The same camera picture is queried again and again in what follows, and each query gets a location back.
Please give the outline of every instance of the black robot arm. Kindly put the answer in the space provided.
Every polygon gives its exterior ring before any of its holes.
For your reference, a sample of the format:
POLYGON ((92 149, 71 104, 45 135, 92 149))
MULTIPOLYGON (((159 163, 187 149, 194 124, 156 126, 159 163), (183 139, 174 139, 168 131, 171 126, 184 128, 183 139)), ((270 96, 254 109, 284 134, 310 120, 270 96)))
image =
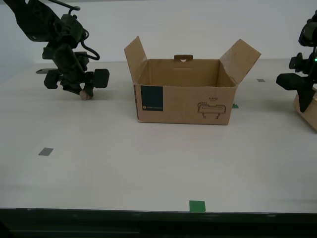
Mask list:
POLYGON ((49 89, 57 88, 57 82, 63 90, 81 95, 82 99, 93 96, 93 88, 106 88, 109 79, 107 69, 96 69, 95 72, 86 72, 89 58, 99 60, 97 52, 87 47, 84 41, 89 33, 77 21, 72 10, 80 10, 77 6, 69 6, 57 0, 49 0, 69 8, 68 14, 61 19, 39 0, 4 0, 14 12, 16 21, 25 35, 35 42, 48 42, 44 48, 42 58, 53 60, 58 69, 48 71, 44 84, 49 89), (73 52, 81 43, 86 52, 73 52))
POLYGON ((277 77, 276 83, 286 90, 297 90, 300 111, 305 112, 316 93, 313 86, 317 83, 317 11, 303 27, 298 41, 302 46, 313 47, 313 52, 308 59, 303 59, 302 53, 298 53, 296 57, 292 57, 289 68, 308 76, 283 73, 277 77))

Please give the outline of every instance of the white table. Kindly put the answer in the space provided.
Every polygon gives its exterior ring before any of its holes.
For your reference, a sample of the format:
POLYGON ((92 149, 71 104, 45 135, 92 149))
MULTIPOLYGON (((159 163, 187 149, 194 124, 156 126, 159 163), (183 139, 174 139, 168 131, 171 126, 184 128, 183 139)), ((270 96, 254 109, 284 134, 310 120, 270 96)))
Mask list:
POLYGON ((0 84, 0 207, 317 212, 317 133, 275 83, 288 62, 256 64, 228 126, 137 122, 125 62, 89 64, 110 70, 91 101, 34 65, 0 84))

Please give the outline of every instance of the small wooden block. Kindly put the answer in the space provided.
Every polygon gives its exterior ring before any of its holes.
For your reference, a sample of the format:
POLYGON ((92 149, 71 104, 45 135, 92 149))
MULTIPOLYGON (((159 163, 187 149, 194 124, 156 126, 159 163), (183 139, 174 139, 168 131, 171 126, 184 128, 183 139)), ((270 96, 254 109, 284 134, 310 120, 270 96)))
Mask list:
POLYGON ((294 108, 315 130, 317 130, 317 91, 304 113, 299 110, 298 94, 294 100, 294 108))

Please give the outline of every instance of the white background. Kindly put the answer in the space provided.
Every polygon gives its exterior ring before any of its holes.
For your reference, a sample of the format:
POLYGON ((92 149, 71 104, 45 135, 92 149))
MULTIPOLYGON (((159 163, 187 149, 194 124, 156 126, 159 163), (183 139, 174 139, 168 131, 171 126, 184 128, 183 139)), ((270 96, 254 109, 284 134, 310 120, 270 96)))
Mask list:
MULTIPOLYGON (((87 45, 101 61, 125 61, 123 49, 137 35, 150 58, 193 54, 218 58, 241 38, 262 59, 287 59, 301 47, 299 34, 317 9, 316 0, 149 0, 71 3, 81 7, 78 20, 90 32, 87 45)), ((62 16, 64 7, 49 3, 62 16)), ((0 5, 0 66, 48 62, 46 43, 31 42, 11 10, 0 5)))

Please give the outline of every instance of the cardboard box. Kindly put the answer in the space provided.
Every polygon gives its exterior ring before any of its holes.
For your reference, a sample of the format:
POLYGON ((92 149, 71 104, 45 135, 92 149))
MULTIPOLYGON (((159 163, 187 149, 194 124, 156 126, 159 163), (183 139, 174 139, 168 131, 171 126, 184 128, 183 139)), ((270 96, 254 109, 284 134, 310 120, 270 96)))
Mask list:
POLYGON ((237 86, 260 53, 238 40, 220 59, 147 59, 140 38, 125 49, 140 122, 229 123, 237 86))

